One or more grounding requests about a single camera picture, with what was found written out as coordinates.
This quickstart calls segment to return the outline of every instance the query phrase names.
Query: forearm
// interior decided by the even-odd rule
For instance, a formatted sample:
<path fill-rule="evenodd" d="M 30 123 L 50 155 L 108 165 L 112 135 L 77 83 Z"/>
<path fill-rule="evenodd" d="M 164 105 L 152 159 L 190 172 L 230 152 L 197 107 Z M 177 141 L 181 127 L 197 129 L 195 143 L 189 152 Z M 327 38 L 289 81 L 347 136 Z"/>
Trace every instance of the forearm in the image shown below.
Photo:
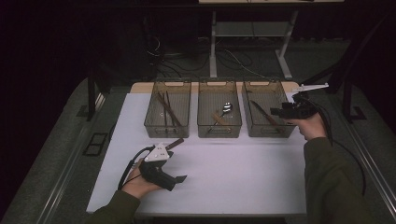
<path fill-rule="evenodd" d="M 136 197 L 117 190 L 110 203 L 95 211 L 86 224 L 131 224 L 139 204 Z"/>
<path fill-rule="evenodd" d="M 308 223 L 374 223 L 361 194 L 348 176 L 348 164 L 327 138 L 304 146 Z"/>

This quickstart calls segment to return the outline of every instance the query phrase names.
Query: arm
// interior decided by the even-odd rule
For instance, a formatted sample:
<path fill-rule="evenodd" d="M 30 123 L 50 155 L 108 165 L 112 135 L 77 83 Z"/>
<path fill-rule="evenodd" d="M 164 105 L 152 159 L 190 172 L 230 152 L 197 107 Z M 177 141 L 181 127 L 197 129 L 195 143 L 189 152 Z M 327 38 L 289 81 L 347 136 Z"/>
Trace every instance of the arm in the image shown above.
<path fill-rule="evenodd" d="M 320 116 L 288 122 L 298 125 L 308 140 L 304 145 L 308 223 L 374 223 L 350 180 L 347 161 L 332 149 Z"/>
<path fill-rule="evenodd" d="M 128 180 L 121 190 L 117 190 L 110 203 L 96 210 L 87 220 L 86 224 L 131 224 L 134 213 L 140 204 L 140 200 L 148 193 L 160 189 L 157 185 L 147 182 L 141 175 L 140 162 L 129 173 Z"/>

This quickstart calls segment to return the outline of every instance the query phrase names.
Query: dark background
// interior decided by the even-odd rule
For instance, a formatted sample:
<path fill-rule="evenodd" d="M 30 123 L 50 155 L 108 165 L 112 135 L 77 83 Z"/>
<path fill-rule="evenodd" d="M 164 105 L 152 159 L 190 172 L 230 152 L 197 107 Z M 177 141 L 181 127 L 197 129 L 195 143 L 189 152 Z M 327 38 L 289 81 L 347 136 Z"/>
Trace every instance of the dark background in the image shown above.
<path fill-rule="evenodd" d="M 108 1 L 86 2 L 102 4 Z M 129 1 L 111 2 L 125 4 Z M 155 69 L 149 66 L 150 58 L 145 52 L 150 35 L 159 35 L 165 45 L 185 44 L 184 50 L 191 51 L 194 48 L 187 46 L 197 36 L 210 35 L 210 11 L 167 14 L 145 10 L 81 9 L 73 4 L 58 0 L 0 2 L 0 136 L 3 143 L 0 150 L 0 218 L 68 97 L 87 77 L 88 70 L 95 68 L 95 81 L 100 91 L 108 91 L 114 85 L 151 80 L 155 77 Z M 385 0 L 349 0 L 342 7 L 304 8 L 293 37 L 317 41 L 344 38 L 360 46 L 365 34 L 391 9 Z M 261 15 L 233 12 L 233 20 L 250 20 Z M 395 15 L 390 13 L 383 22 L 351 73 L 341 74 L 341 79 L 346 75 L 354 77 L 356 85 L 364 90 L 394 132 L 396 80 L 391 66 L 396 52 Z M 284 14 L 271 16 L 276 19 Z M 227 13 L 220 13 L 221 17 L 230 19 Z"/>

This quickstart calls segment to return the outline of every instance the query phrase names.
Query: white tabletop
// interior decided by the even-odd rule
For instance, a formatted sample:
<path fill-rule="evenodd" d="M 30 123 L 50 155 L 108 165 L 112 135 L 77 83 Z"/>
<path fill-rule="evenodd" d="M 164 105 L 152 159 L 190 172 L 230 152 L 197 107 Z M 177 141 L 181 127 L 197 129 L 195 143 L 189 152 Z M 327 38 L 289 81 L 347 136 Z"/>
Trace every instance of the white tabletop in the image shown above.
<path fill-rule="evenodd" d="M 87 212 L 108 204 L 129 160 L 142 148 L 176 139 L 149 138 L 144 119 L 149 93 L 127 95 L 97 178 Z M 251 138 L 243 118 L 233 139 L 198 137 L 198 94 L 191 94 L 190 137 L 173 148 L 163 170 L 187 175 L 172 191 L 146 196 L 137 216 L 286 216 L 305 213 L 304 138 Z"/>

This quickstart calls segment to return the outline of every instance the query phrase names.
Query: gray floor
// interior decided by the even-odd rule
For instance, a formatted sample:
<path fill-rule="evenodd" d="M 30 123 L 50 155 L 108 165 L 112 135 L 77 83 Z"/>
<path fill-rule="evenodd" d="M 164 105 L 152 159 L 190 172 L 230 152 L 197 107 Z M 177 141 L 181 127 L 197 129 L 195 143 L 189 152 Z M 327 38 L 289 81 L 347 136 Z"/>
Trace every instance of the gray floor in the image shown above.
<path fill-rule="evenodd" d="M 277 64 L 274 49 L 280 46 L 280 41 L 269 39 L 244 42 L 244 46 L 236 47 L 233 41 L 220 41 L 218 43 L 219 77 L 257 76 L 235 63 L 233 56 L 242 64 L 261 76 L 282 77 Z M 286 60 L 293 75 L 293 81 L 301 82 L 317 74 L 321 70 L 335 63 L 345 52 L 348 46 L 346 41 L 299 41 L 291 42 L 286 53 Z M 170 58 L 164 62 L 175 69 L 160 66 L 158 77 L 208 77 L 207 50 L 194 58 Z M 106 94 L 103 101 L 98 103 L 98 112 L 92 121 L 87 122 L 85 117 L 80 117 L 81 108 L 87 104 L 87 83 L 83 81 L 70 96 L 64 112 L 59 117 L 51 135 L 43 146 L 29 175 L 18 191 L 13 203 L 9 207 L 2 223 L 83 223 L 89 216 L 85 209 L 91 197 L 96 177 L 100 171 L 101 163 L 106 155 L 106 146 L 109 143 L 113 125 L 117 122 L 118 114 L 122 107 L 123 99 L 129 87 L 114 87 L 113 91 Z M 334 139 L 349 148 L 359 157 L 360 140 L 373 157 L 376 165 L 389 184 L 390 189 L 396 189 L 396 138 L 388 126 L 376 113 L 373 107 L 358 88 L 353 90 L 353 102 L 359 106 L 367 120 L 356 120 L 353 125 L 345 122 L 340 115 L 341 92 L 327 95 L 324 91 L 312 91 L 312 100 L 323 105 L 332 120 Z M 82 156 L 82 151 L 88 145 L 94 133 L 107 133 L 105 147 L 99 157 Z M 361 188 L 361 173 L 357 163 L 341 147 L 334 148 L 345 155 L 350 161 L 354 181 Z M 378 223 L 395 223 L 395 219 L 384 203 L 376 182 L 366 170 L 367 190 L 365 198 L 370 205 Z M 281 220 L 268 218 L 255 219 L 227 219 L 212 218 L 199 219 L 200 223 L 282 223 Z M 176 220 L 156 218 L 154 223 L 164 223 Z M 287 223 L 304 224 L 305 218 L 286 217 Z M 192 219 L 183 219 L 184 223 L 192 223 Z"/>

